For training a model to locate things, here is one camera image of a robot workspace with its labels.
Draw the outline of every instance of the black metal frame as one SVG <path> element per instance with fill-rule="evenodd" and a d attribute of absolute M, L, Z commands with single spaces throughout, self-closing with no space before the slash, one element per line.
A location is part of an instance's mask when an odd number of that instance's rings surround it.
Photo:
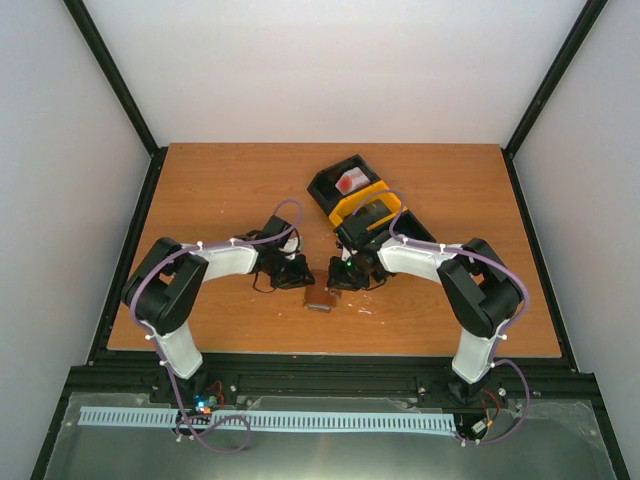
<path fill-rule="evenodd" d="M 85 366 L 71 368 L 35 466 L 32 475 L 34 479 L 44 476 L 71 393 L 151 393 L 163 390 L 159 384 L 164 379 L 164 370 L 159 367 L 155 353 L 111 351 L 107 349 L 107 342 L 120 303 L 120 292 L 132 267 L 167 148 L 157 146 L 82 0 L 64 0 L 64 3 L 149 152 L 150 164 L 91 346 L 88 363 Z M 592 374 L 577 372 L 575 357 L 513 163 L 518 149 L 606 3 L 606 0 L 586 1 L 511 140 L 504 148 L 503 156 L 562 352 L 561 358 L 523 358 L 518 359 L 518 364 L 525 372 L 531 390 L 543 398 L 588 400 L 592 403 L 616 475 L 624 479 L 629 478 L 629 475 L 596 379 Z M 206 369 L 233 375 L 237 378 L 237 393 L 246 396 L 344 395 L 409 398 L 416 396 L 419 385 L 429 386 L 444 381 L 447 367 L 451 364 L 451 358 L 445 357 L 262 354 L 203 356 Z M 507 398 L 518 398 L 523 394 L 519 378 L 506 368 L 492 372 L 490 382 L 503 386 L 509 392 Z M 426 396 L 418 396 L 419 404 L 439 407 L 454 413 L 481 411 L 479 405 L 459 406 L 453 404 L 448 397 L 434 392 L 435 390 L 428 392 Z"/>

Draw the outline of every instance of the white cable channel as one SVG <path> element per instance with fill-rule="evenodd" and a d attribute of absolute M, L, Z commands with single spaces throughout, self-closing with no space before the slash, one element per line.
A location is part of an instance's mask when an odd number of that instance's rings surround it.
<path fill-rule="evenodd" d="M 218 410 L 211 419 L 194 419 L 194 428 L 204 429 L 227 415 L 242 415 L 256 432 L 298 433 L 421 433 L 453 435 L 453 415 L 448 413 L 343 413 L 272 412 L 259 410 Z M 81 426 L 175 428 L 177 409 L 81 407 Z M 220 430 L 245 430 L 239 420 L 231 420 Z"/>

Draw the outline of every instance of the white wall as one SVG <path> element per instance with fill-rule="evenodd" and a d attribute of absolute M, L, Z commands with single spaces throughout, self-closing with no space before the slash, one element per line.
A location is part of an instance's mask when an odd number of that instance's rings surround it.
<path fill-rule="evenodd" d="M 61 1 L 0 14 L 0 476 L 83 364 L 148 161 Z"/>
<path fill-rule="evenodd" d="M 640 478 L 640 3 L 609 2 L 516 157 L 583 371 Z"/>
<path fill-rule="evenodd" d="M 506 143 L 584 0 L 88 0 L 160 143 Z"/>

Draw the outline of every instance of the wooden tabletop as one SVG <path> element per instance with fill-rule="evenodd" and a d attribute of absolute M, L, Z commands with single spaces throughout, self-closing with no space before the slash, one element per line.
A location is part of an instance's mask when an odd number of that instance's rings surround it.
<path fill-rule="evenodd" d="M 359 153 L 446 243 L 484 238 L 531 291 L 529 313 L 498 353 L 557 357 L 560 350 L 498 145 L 173 144 L 134 261 L 163 236 L 205 243 L 261 228 L 287 197 L 305 208 L 298 227 L 311 268 L 339 255 L 331 224 L 307 193 L 314 174 Z M 292 221 L 287 206 L 281 215 Z M 372 292 L 344 292 L 331 313 L 302 306 L 304 290 L 260 294 L 253 277 L 205 283 L 189 325 L 206 352 L 453 355 L 460 326 L 440 285 L 398 275 Z M 109 348 L 147 350 L 126 307 Z"/>

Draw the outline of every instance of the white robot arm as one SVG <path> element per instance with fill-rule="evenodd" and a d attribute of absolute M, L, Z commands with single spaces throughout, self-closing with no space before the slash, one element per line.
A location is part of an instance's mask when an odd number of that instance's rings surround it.
<path fill-rule="evenodd" d="M 442 284 L 438 269 L 443 262 L 453 260 L 455 254 L 435 252 L 407 245 L 393 238 L 384 242 L 378 251 L 383 268 L 389 273 L 408 273 Z M 492 336 L 477 336 L 462 328 L 458 351 L 453 358 L 453 371 L 469 384 L 476 383 L 489 371 L 493 345 L 498 340 L 499 324 Z"/>
<path fill-rule="evenodd" d="M 265 228 L 254 234 L 262 238 L 283 231 L 289 225 L 272 217 Z M 273 288 L 289 289 L 314 283 L 304 255 L 300 254 L 300 237 L 282 237 L 278 241 L 250 245 L 246 238 L 194 249 L 175 259 L 161 271 L 171 277 L 165 282 L 156 275 L 143 290 L 136 305 L 136 317 L 151 330 L 147 337 L 156 342 L 174 373 L 190 378 L 202 364 L 187 318 L 198 295 L 200 285 L 227 275 L 266 273 Z M 151 270 L 167 256 L 181 250 L 169 238 L 159 239 L 151 248 L 123 289 L 123 302 L 130 306 L 133 296 Z"/>
<path fill-rule="evenodd" d="M 337 231 L 343 253 L 329 263 L 328 287 L 344 290 L 377 288 L 387 277 L 397 273 L 408 273 L 441 284 L 462 326 L 452 362 L 453 371 L 465 382 L 460 386 L 460 396 L 465 396 L 462 390 L 471 392 L 478 387 L 478 382 L 491 367 L 499 332 L 522 301 L 522 293 L 511 279 L 490 265 L 444 249 L 433 251 L 414 246 L 407 237 L 393 238 L 387 230 L 373 238 L 364 230 L 354 229 L 342 237 L 340 228 Z M 344 239 L 349 240 L 350 249 L 345 246 L 347 241 Z M 450 246 L 501 263 L 484 240 L 474 238 L 465 245 Z M 479 275 L 481 281 L 476 282 L 473 277 Z M 370 278 L 378 285 L 370 287 Z"/>

